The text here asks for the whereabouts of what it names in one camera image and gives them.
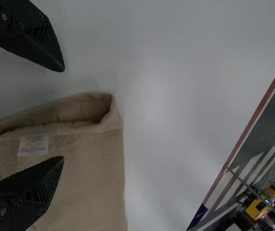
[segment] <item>white line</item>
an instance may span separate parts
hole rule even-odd
[[[254,123],[252,124],[252,126],[250,127],[249,131],[247,132],[247,134],[245,135],[243,141],[241,142],[240,146],[238,147],[235,155],[233,156],[232,160],[229,162],[229,166],[231,165],[231,163],[234,161],[235,157],[238,155],[239,150],[241,149],[242,145],[244,144],[244,142],[247,140],[249,134],[251,133],[251,131],[253,130],[255,124],[257,123],[257,121],[259,120],[259,118],[261,117],[262,113],[264,112],[264,110],[266,109],[267,105],[269,104],[270,100],[272,99],[273,95],[275,94],[275,88],[272,91],[271,95],[269,96],[268,100],[266,101],[266,103],[264,104],[262,110],[260,111],[260,113],[258,114],[258,116],[256,117]]]
[[[256,157],[258,157],[258,160],[259,160],[259,158],[261,157],[261,155],[262,155],[263,153],[260,153],[260,154],[258,154]],[[256,172],[256,170],[252,173],[252,175],[254,174],[254,177],[252,178],[252,179],[248,179],[247,180],[247,183],[248,182],[252,182],[252,180],[256,177],[256,174],[257,174],[257,172]],[[238,192],[238,194],[236,195],[236,196],[239,196],[241,193],[243,193],[244,191],[245,191],[245,189],[246,189],[246,186],[242,186],[242,188],[240,189],[240,191]]]
[[[259,165],[255,169],[255,171],[249,177],[249,179],[247,180],[248,185],[250,185],[252,183],[252,181],[255,179],[255,177],[257,177],[258,173],[262,170],[262,168],[268,162],[268,160],[271,158],[271,156],[273,155],[274,152],[275,152],[275,146],[273,146],[270,149],[270,151],[267,153],[267,155],[264,157],[264,159],[259,163]],[[245,189],[246,189],[246,186],[243,185],[236,196],[240,195]]]
[[[272,165],[274,163],[275,163],[275,157],[272,159],[270,164],[265,168],[265,170],[262,172],[262,174],[260,174],[260,176],[257,178],[257,180],[255,180],[254,184],[258,183],[264,177],[264,175],[269,171],[269,169],[272,167]]]
[[[239,168],[239,166],[235,167],[233,169],[233,172],[236,172],[238,170],[238,168]],[[205,204],[205,206],[208,210],[210,210],[212,208],[212,206],[214,205],[214,203],[218,200],[222,191],[224,190],[224,188],[226,187],[226,185],[228,184],[228,182],[231,180],[232,177],[233,177],[233,174],[231,172],[226,172],[222,176],[221,180],[219,181],[219,183],[215,187],[213,193],[210,195],[208,201]]]
[[[255,157],[253,157],[252,159],[249,160],[249,162],[247,163],[247,165],[244,167],[244,169],[242,170],[242,172],[239,175],[239,177],[241,179],[244,179],[247,176],[247,174],[254,167],[254,165],[259,160],[259,158],[260,158],[261,155],[262,155],[262,153],[260,153],[259,155],[255,156]],[[220,207],[222,207],[224,204],[226,204],[229,201],[229,199],[235,193],[235,191],[240,186],[240,184],[241,184],[241,181],[239,181],[238,179],[236,179],[235,182],[233,183],[233,185],[228,190],[228,192],[225,194],[225,196],[222,199],[222,201],[220,202],[220,204],[217,206],[216,210],[219,209]]]
[[[212,225],[214,222],[216,222],[218,219],[220,219],[221,217],[223,217],[225,214],[229,213],[230,211],[232,211],[234,208],[236,208],[238,206],[237,203],[235,203],[234,205],[232,205],[229,209],[225,210],[223,213],[221,213],[220,215],[218,215],[215,219],[211,220],[210,222],[208,222],[207,224],[203,225],[202,227],[200,227],[198,230],[196,231],[202,231],[206,228],[208,228],[210,225]]]

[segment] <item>towel label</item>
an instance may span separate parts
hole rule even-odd
[[[45,155],[49,148],[49,135],[23,136],[17,156]]]

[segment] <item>white surface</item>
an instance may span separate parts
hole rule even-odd
[[[0,119],[107,90],[125,117],[129,230],[184,230],[275,76],[275,1],[33,0],[65,62],[0,48]]]

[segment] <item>yellow machine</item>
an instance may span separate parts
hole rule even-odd
[[[270,195],[273,195],[275,197],[275,188],[270,187],[268,188],[268,192]],[[270,205],[274,206],[274,200],[271,200],[271,198],[268,195],[262,195],[262,198]],[[253,219],[258,220],[260,218],[263,218],[264,215],[268,213],[270,208],[266,206],[260,199],[255,199],[245,210],[245,212]]]

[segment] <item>towel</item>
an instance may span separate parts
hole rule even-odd
[[[48,152],[17,156],[21,137],[48,135]],[[126,231],[123,121],[108,93],[81,93],[0,121],[0,180],[53,156],[65,165],[38,231]]]

